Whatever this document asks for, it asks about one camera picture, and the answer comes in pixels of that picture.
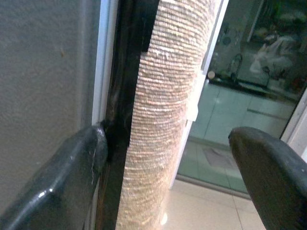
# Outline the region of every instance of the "tile floor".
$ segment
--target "tile floor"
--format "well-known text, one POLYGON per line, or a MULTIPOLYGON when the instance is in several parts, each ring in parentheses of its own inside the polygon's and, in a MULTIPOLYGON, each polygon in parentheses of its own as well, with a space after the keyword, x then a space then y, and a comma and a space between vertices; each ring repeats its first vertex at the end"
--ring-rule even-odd
MULTIPOLYGON (((178 174, 247 193, 234 159, 233 162, 228 163, 228 165, 225 163, 224 166, 218 162, 215 164, 212 164, 212 162, 209 163, 208 155, 204 153, 209 148, 211 147, 188 140, 180 162, 178 174)), ((221 155, 224 155, 225 159, 232 158, 232 154, 229 151, 215 150, 221 155)))
POLYGON ((163 230, 265 230, 250 200, 179 180, 167 200, 163 230))

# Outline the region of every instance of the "door frame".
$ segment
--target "door frame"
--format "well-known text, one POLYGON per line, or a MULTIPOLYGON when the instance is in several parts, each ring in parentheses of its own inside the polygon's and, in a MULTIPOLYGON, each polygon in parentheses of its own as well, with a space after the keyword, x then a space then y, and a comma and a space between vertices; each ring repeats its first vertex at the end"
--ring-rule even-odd
POLYGON ((202 72, 205 76, 207 76, 207 73, 208 73, 209 65, 211 63, 211 59, 214 53, 217 38, 219 36, 220 30, 222 27, 222 23, 225 17, 228 3, 229 3, 229 0, 220 0, 220 6, 219 8, 217 8, 215 24, 213 26, 211 37, 209 40, 209 48, 207 49, 207 52, 205 54, 205 57, 203 59, 203 63, 201 66, 202 72))
POLYGON ((286 126, 281 140, 307 161, 307 88, 286 126))
MULTIPOLYGON (((94 77, 92 125, 97 124, 106 117, 117 12, 118 0, 101 0, 94 77)), ((98 179, 92 205, 84 224, 84 230, 95 230, 99 181, 98 179)))

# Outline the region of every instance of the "glass sliding door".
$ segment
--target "glass sliding door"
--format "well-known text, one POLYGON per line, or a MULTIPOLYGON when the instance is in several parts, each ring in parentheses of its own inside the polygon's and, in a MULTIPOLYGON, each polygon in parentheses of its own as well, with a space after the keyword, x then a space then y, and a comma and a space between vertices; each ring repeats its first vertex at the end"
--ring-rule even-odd
POLYGON ((230 0, 214 45, 178 173, 247 193, 228 135, 282 136, 307 85, 307 2, 230 0))

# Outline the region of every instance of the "beige floor tile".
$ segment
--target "beige floor tile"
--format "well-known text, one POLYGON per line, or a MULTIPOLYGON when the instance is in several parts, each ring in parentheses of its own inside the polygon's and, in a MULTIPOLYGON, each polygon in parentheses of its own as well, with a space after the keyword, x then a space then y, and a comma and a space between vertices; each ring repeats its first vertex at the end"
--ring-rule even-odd
POLYGON ((263 223, 257 213, 238 209, 238 214, 243 230, 265 230, 263 223))
POLYGON ((251 200, 243 199, 237 196, 233 196, 237 209, 241 209, 245 212, 257 213, 256 208, 251 200))
POLYGON ((163 230, 242 230, 235 208, 171 191, 163 230))
POLYGON ((175 180, 174 186, 171 191, 209 200, 220 205, 236 208, 231 195, 197 186, 194 184, 189 184, 183 181, 175 180))

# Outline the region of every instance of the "gray wall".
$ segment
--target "gray wall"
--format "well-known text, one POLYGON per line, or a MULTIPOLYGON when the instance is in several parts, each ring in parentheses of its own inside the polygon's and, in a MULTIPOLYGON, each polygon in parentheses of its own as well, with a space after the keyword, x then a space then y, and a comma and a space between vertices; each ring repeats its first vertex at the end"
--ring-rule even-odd
POLYGON ((91 123, 100 1, 0 1, 0 214, 91 123))

